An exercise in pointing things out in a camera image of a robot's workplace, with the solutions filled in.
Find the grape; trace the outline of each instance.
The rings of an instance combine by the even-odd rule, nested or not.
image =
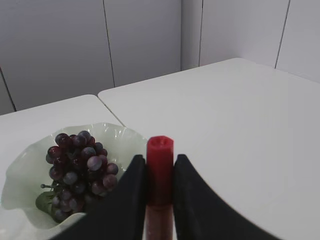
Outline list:
[[[82,199],[79,199],[79,198],[71,198],[70,201],[69,201],[69,206],[72,210],[74,211],[81,211],[82,208],[84,207],[85,205],[85,201],[83,201]]]
[[[102,168],[105,170],[107,169],[108,159],[105,155],[99,155],[99,158],[101,158],[102,161]]]
[[[87,144],[87,139],[84,136],[78,135],[72,139],[72,143],[76,148],[83,148]]]
[[[103,178],[103,186],[108,189],[108,191],[113,190],[117,186],[117,178],[113,174],[108,174]]]
[[[87,145],[89,146],[89,147],[92,147],[92,148],[94,148],[95,146],[96,146],[96,140],[95,140],[95,138],[92,136],[91,138],[90,138],[90,140],[87,142]]]
[[[71,161],[72,166],[75,170],[81,171],[83,169],[86,168],[86,163],[85,161],[79,159],[79,158],[75,158]]]
[[[85,204],[95,204],[98,201],[98,199],[95,197],[95,195],[93,195],[92,193],[86,193],[84,195],[84,202]]]
[[[90,170],[90,169],[88,169],[88,172],[87,172],[87,175],[86,175],[87,179],[88,179],[90,182],[99,179],[100,176],[101,176],[101,175],[100,175],[100,172],[99,172],[99,171],[92,171],[92,170]]]
[[[83,136],[87,142],[89,142],[91,138],[91,135],[88,131],[81,131],[78,133],[78,136]]]
[[[81,157],[86,161],[88,160],[90,157],[95,156],[96,155],[96,151],[93,147],[85,147],[84,149],[82,149],[81,151]]]
[[[67,157],[62,155],[53,160],[53,165],[57,168],[63,169],[67,164]]]
[[[66,220],[68,217],[69,217],[69,214],[62,211],[61,209],[57,209],[54,212],[54,218],[60,223],[64,220]]]
[[[72,140],[71,138],[65,134],[65,133],[60,133],[55,137],[55,142],[58,144],[58,146],[62,149],[67,149],[72,145]]]
[[[52,146],[48,149],[48,156],[52,159],[55,159],[57,157],[60,157],[62,154],[62,150],[58,146]]]
[[[52,206],[54,206],[55,208],[58,208],[60,204],[60,199],[58,196],[54,196],[54,198],[52,199]]]
[[[92,183],[91,191],[95,195],[102,194],[107,191],[101,181],[94,181]]]
[[[113,175],[117,175],[118,173],[118,166],[117,164],[111,162],[106,166],[106,174],[113,174]]]
[[[86,190],[86,183],[83,181],[79,181],[72,186],[72,191],[75,194],[83,194]]]
[[[45,156],[45,160],[46,160],[46,162],[47,162],[48,164],[53,164],[53,163],[54,163],[53,158],[49,157],[48,154]]]
[[[64,175],[63,171],[58,167],[53,166],[49,170],[50,178],[52,178],[55,181],[58,181],[59,179],[61,179],[63,175]]]
[[[102,160],[98,156],[92,156],[88,159],[88,162],[86,163],[88,169],[92,171],[97,171],[99,168],[101,168]]]
[[[74,171],[67,172],[63,177],[63,182],[72,185],[78,180],[78,175]]]
[[[66,155],[70,160],[79,158],[81,156],[81,149],[75,149],[73,152],[67,152]]]
[[[104,146],[102,145],[101,142],[96,142],[94,144],[94,149],[97,153],[100,153],[104,149]]]
[[[70,212],[71,211],[71,207],[69,205],[69,201],[68,200],[60,201],[60,209],[65,213],[66,212]]]
[[[108,151],[107,151],[106,149],[102,149],[102,150],[99,152],[99,155],[108,156]]]
[[[60,193],[60,198],[62,200],[68,200],[71,198],[71,196],[72,196],[72,193],[68,189],[66,189],[66,188],[62,189],[62,191]]]

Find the red object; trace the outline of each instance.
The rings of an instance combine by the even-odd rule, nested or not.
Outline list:
[[[148,199],[146,239],[171,240],[174,141],[166,136],[149,139],[146,153]]]

